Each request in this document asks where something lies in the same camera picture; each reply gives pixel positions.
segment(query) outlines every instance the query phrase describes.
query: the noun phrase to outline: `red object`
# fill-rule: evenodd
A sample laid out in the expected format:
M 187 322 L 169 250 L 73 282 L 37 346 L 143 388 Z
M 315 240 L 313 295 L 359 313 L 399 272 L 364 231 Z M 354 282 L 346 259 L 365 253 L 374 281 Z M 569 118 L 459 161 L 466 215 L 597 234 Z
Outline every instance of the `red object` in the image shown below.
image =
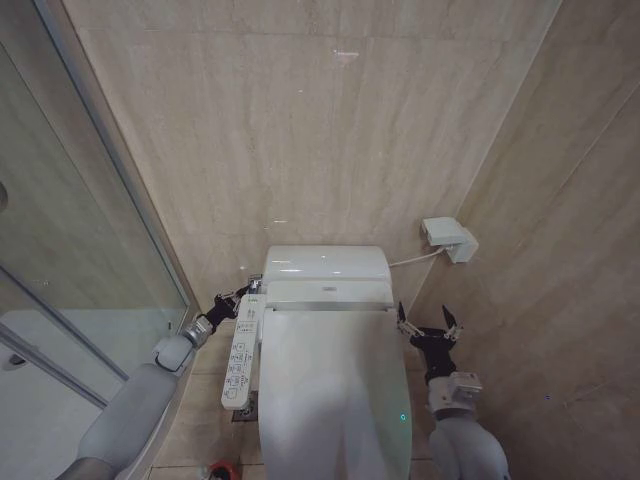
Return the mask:
M 227 462 L 216 462 L 213 465 L 209 465 L 209 470 L 211 470 L 212 474 L 215 474 L 216 471 L 226 473 L 228 480 L 240 480 L 240 474 L 238 473 L 238 471 L 235 469 L 233 465 Z

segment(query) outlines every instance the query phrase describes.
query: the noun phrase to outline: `toilet control panel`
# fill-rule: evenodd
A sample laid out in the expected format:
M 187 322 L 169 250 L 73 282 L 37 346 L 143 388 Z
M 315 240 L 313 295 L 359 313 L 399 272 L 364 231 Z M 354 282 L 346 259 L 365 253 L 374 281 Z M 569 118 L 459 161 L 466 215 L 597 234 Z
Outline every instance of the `toilet control panel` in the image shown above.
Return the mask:
M 265 304 L 266 295 L 263 294 L 246 294 L 240 300 L 222 390 L 222 406 L 227 410 L 242 410 L 249 404 L 251 366 Z

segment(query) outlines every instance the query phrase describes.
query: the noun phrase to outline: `toilet tank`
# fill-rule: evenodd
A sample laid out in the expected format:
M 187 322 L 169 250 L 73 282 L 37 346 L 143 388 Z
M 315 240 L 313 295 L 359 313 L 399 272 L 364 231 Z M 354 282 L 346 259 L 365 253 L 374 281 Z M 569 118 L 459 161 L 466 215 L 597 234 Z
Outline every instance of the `toilet tank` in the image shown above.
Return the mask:
M 391 285 L 391 272 L 379 247 L 273 246 L 262 277 L 271 282 L 291 280 L 373 280 Z

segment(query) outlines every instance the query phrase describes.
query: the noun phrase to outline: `toilet lid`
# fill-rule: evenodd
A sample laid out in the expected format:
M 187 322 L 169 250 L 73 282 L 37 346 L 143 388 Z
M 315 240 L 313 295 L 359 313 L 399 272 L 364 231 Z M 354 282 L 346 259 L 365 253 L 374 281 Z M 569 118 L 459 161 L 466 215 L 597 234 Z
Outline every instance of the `toilet lid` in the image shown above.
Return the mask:
M 408 478 L 395 311 L 267 310 L 258 411 L 269 479 Z

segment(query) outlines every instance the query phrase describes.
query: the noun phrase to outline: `shower enclosure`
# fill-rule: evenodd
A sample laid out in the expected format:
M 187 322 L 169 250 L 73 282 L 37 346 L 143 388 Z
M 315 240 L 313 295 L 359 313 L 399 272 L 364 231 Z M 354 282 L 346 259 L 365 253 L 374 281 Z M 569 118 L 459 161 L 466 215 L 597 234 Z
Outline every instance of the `shower enclosure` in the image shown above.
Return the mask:
M 0 6 L 0 478 L 13 480 L 63 471 L 196 308 L 44 3 Z

